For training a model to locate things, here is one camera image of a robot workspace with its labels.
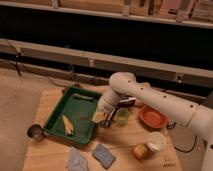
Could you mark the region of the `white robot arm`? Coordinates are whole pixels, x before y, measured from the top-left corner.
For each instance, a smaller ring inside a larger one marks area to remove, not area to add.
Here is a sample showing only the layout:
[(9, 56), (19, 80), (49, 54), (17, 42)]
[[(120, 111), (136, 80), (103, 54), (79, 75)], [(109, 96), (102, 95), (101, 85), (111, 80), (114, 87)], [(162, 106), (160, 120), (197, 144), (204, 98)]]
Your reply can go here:
[(133, 73), (116, 72), (109, 78), (109, 87), (98, 101), (92, 121), (104, 121), (124, 96), (142, 100), (202, 137), (207, 148), (201, 171), (213, 171), (213, 109), (138, 83)]

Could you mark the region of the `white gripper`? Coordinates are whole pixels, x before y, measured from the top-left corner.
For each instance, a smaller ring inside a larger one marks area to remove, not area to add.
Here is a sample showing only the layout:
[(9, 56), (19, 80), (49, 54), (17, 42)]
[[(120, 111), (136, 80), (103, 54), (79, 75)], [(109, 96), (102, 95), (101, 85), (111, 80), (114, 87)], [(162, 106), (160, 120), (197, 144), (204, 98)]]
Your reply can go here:
[(108, 117), (110, 112), (111, 112), (111, 110), (106, 108), (106, 107), (98, 107), (96, 109), (96, 111), (94, 112), (94, 115), (92, 117), (92, 121), (94, 123), (100, 123)]

